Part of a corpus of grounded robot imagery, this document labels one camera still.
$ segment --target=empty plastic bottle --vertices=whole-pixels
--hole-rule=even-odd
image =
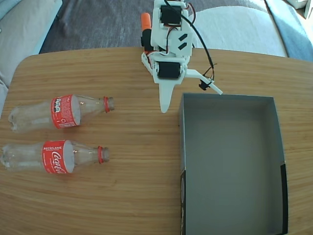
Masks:
[[[7,144],[2,151],[0,161],[9,171],[73,173],[85,166],[110,160],[108,148],[89,148],[73,141]]]
[[[15,107],[9,122],[15,133],[39,129],[79,126],[92,117],[114,110],[113,98],[94,99],[82,95],[65,95],[34,105]]]

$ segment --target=white cushion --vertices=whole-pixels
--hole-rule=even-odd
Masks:
[[[273,19],[263,11],[243,6],[210,8],[197,13],[195,27],[208,48],[287,56]],[[194,44],[202,47],[196,35]]]
[[[0,81],[0,117],[2,114],[2,109],[4,106],[6,95],[8,94],[8,89],[3,82]]]
[[[295,9],[300,9],[305,7],[308,0],[287,0]]]
[[[10,86],[18,64],[38,48],[61,0],[23,0],[0,21],[0,78]]]
[[[21,0],[0,0],[0,20]]]

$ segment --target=wooden table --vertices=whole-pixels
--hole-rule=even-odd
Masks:
[[[174,90],[168,113],[141,48],[66,51],[31,56],[16,70],[0,121],[0,147],[71,139],[107,146],[111,160],[72,175],[10,173],[0,168],[0,234],[178,235],[178,108],[182,92],[203,92],[195,79]],[[212,50],[225,94],[275,97],[286,153],[290,234],[313,233],[313,64],[260,54]],[[189,66],[205,71],[196,49]],[[68,93],[115,98],[116,111],[78,128],[14,134],[16,105]]]

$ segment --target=wire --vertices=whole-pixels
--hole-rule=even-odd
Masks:
[[[196,21],[196,10],[195,10],[195,8],[194,8],[194,6],[193,6],[193,4],[191,4],[191,3],[188,3],[188,5],[187,5],[187,8],[186,9],[191,9],[191,11],[192,11],[192,14],[193,14],[193,16],[194,16],[194,18],[193,18],[193,20],[192,20],[192,22],[191,23],[194,23],[195,21]]]
[[[207,49],[207,47],[206,47],[206,45],[205,45],[205,42],[204,42],[202,36],[201,36],[200,33],[198,32],[198,30],[196,29],[196,27],[194,26],[194,24],[193,24],[190,20],[188,20],[185,16],[183,16],[180,12],[178,12],[177,10],[175,10],[175,8],[173,8],[173,7],[170,5],[170,3],[168,2],[168,0],[164,0],[164,2],[165,2],[165,4],[166,4],[168,7],[170,7],[170,8],[172,9],[172,11],[174,11],[176,14],[178,14],[180,17],[182,17],[182,18],[190,25],[190,27],[192,27],[192,29],[194,30],[194,32],[196,33],[196,35],[197,35],[198,38],[200,39],[200,42],[201,42],[202,46],[204,47],[206,56],[207,56],[207,58],[208,58],[208,60],[209,60],[210,66],[211,66],[211,67],[208,69],[208,71],[210,71],[210,69],[212,69],[212,76],[211,76],[211,77],[213,77],[212,80],[214,80],[214,76],[215,76],[215,74],[214,74],[214,64],[213,64],[212,58],[211,58],[211,56],[210,56],[210,53],[209,53],[209,51],[208,51],[208,49]]]
[[[149,52],[146,54],[146,56],[148,57],[148,62],[149,62],[149,64],[150,64],[151,67],[152,67],[152,64],[151,64],[151,61],[150,61],[150,58],[149,58],[150,55],[157,53],[157,54],[159,54],[159,55],[165,56],[165,55],[168,55],[168,54],[170,53],[169,46],[168,46],[168,40],[169,40],[168,38],[169,38],[170,33],[172,32],[173,29],[176,29],[176,30],[177,30],[176,27],[171,27],[171,28],[169,28],[168,31],[167,31],[167,36],[166,36],[166,53],[163,53],[162,51],[153,50],[153,51],[149,51]]]

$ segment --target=gray rug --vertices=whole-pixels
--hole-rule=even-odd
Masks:
[[[99,47],[139,47],[140,15],[154,0],[63,0],[40,53]],[[267,12],[263,0],[192,0],[197,12],[245,6]]]

